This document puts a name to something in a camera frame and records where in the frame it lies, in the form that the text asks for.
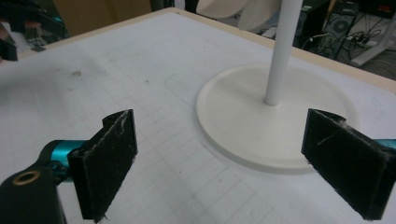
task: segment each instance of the table surface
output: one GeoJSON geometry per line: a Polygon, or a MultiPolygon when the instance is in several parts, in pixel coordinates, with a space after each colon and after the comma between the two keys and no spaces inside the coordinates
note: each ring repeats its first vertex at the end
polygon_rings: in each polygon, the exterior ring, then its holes
{"type": "MultiPolygon", "coordinates": [[[[89,139],[102,118],[132,108],[139,154],[104,223],[365,223],[318,174],[251,170],[203,137],[199,90],[228,68],[269,63],[273,45],[170,8],[3,63],[0,180],[32,164],[49,141],[89,139]]],[[[362,133],[395,138],[396,82],[298,49],[290,65],[342,89],[362,133]]],[[[58,190],[68,223],[81,223],[73,184],[58,190]]],[[[395,209],[392,195],[375,223],[394,223],[395,209]]]]}

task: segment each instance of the white stand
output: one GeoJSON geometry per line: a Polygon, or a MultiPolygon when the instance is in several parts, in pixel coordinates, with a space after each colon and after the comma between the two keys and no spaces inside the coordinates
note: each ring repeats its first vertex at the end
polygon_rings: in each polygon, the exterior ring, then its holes
{"type": "Polygon", "coordinates": [[[369,60],[373,59],[376,55],[380,54],[394,43],[390,41],[390,37],[392,36],[393,30],[396,27],[396,13],[392,18],[390,25],[388,26],[387,30],[385,31],[384,35],[382,36],[381,40],[372,48],[365,51],[363,54],[359,55],[352,61],[350,64],[355,67],[360,67],[367,63],[369,60]]]}
{"type": "Polygon", "coordinates": [[[301,153],[308,108],[358,125],[356,109],[341,90],[309,71],[288,68],[302,3],[282,2],[271,67],[261,63],[226,70],[198,95],[204,135],[224,155],[251,168],[281,174],[314,171],[301,153]]]}
{"type": "Polygon", "coordinates": [[[276,14],[282,0],[250,0],[242,11],[238,22],[241,30],[253,31],[265,24],[276,14]]]}
{"type": "Polygon", "coordinates": [[[197,13],[206,17],[223,19],[235,15],[249,0],[200,0],[197,13]]]}

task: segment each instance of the black rubber pad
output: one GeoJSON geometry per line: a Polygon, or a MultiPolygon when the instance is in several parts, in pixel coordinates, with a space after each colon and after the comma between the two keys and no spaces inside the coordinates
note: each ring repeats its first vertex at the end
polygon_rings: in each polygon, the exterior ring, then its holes
{"type": "Polygon", "coordinates": [[[329,112],[309,109],[302,153],[364,219],[381,219],[395,182],[396,150],[329,112]]]}
{"type": "Polygon", "coordinates": [[[132,110],[108,116],[103,124],[68,155],[82,216],[96,223],[105,216],[137,154],[132,110]]]}

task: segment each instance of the white pole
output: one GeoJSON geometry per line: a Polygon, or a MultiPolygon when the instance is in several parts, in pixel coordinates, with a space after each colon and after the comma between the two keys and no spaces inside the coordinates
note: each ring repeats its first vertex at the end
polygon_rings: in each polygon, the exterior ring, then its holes
{"type": "Polygon", "coordinates": [[[264,102],[279,103],[303,0],[283,0],[264,102]]]}

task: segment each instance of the white circular base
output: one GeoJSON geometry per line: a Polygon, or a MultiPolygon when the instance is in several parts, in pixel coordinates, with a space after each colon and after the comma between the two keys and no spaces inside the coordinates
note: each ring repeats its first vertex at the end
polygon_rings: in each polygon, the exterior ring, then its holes
{"type": "Polygon", "coordinates": [[[264,103],[269,64],[250,64],[219,73],[197,99],[198,121],[216,149],[238,163],[271,173],[314,171],[301,147],[308,108],[332,112],[358,128],[349,98],[322,77],[288,68],[279,105],[264,103]]]}

